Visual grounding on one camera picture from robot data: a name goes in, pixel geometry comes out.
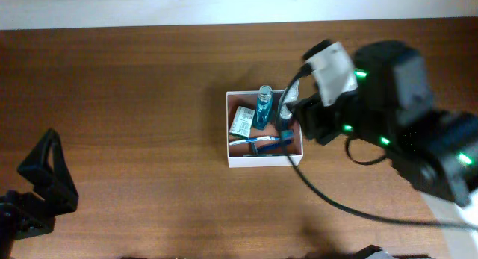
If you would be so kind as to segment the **teal mouthwash bottle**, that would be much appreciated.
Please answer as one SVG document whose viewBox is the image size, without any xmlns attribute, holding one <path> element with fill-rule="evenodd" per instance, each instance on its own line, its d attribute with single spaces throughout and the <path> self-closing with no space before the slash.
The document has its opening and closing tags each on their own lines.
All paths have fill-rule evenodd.
<svg viewBox="0 0 478 259">
<path fill-rule="evenodd" d="M 269 122 L 270 112 L 273 105 L 273 91 L 268 85 L 263 85 L 258 91 L 258 98 L 255 109 L 254 127 L 264 130 Z"/>
</svg>

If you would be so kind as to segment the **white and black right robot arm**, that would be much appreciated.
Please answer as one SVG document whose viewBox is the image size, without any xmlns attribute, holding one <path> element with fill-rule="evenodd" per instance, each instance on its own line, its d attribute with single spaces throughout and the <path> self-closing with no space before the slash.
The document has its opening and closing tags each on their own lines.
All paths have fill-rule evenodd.
<svg viewBox="0 0 478 259">
<path fill-rule="evenodd" d="M 453 258 L 477 256 L 477 116 L 435 106 L 416 49 L 385 40 L 348 54 L 324 40 L 303 55 L 317 92 L 289 104 L 304 135 L 321 145 L 345 135 L 383 158 L 438 219 Z"/>
</svg>

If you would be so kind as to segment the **green white soap box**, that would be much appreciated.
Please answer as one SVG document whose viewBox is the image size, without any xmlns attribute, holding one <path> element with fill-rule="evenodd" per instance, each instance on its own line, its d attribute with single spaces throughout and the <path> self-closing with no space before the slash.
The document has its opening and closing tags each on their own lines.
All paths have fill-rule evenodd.
<svg viewBox="0 0 478 259">
<path fill-rule="evenodd" d="M 229 134 L 242 138 L 249 138 L 254 120 L 255 111 L 239 106 L 229 129 Z"/>
</svg>

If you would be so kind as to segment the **blue white toothbrush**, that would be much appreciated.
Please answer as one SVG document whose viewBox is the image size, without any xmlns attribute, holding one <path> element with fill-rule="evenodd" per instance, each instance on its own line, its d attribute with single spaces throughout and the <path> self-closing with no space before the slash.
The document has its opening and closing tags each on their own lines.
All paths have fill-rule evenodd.
<svg viewBox="0 0 478 259">
<path fill-rule="evenodd" d="M 292 130 L 286 130 L 281 133 L 283 140 L 289 140 L 294 138 L 294 132 Z M 253 137 L 247 138 L 242 140 L 233 140 L 229 143 L 230 146 L 236 146 L 244 143 L 256 143 L 261 141 L 278 141 L 280 140 L 280 136 L 261 136 L 261 137 Z"/>
</svg>

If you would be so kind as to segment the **teal toothpaste tube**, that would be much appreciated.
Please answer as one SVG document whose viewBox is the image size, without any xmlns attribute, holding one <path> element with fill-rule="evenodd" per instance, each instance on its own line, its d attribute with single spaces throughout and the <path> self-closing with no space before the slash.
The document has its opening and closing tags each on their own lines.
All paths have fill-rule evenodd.
<svg viewBox="0 0 478 259">
<path fill-rule="evenodd" d="M 242 157 L 282 157 L 287 156 L 286 154 L 245 154 Z"/>
</svg>

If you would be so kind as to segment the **blue disposable razor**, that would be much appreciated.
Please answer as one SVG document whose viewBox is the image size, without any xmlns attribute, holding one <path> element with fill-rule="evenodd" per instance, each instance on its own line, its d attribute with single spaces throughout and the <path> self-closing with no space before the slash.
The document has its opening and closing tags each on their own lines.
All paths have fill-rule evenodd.
<svg viewBox="0 0 478 259">
<path fill-rule="evenodd" d="M 290 144 L 292 144 L 293 140 L 292 139 L 288 139 L 288 140 L 284 140 L 283 143 L 285 146 L 288 146 Z M 256 150 L 255 150 L 255 153 L 257 155 L 261 155 L 261 154 L 264 154 L 265 152 L 268 152 L 268 151 L 272 151 L 272 150 L 275 150 L 275 149 L 278 149 L 281 147 L 281 142 L 280 141 L 277 141 L 275 143 L 269 143 L 267 145 L 263 145 L 263 146 L 260 146 L 260 147 L 257 147 Z"/>
</svg>

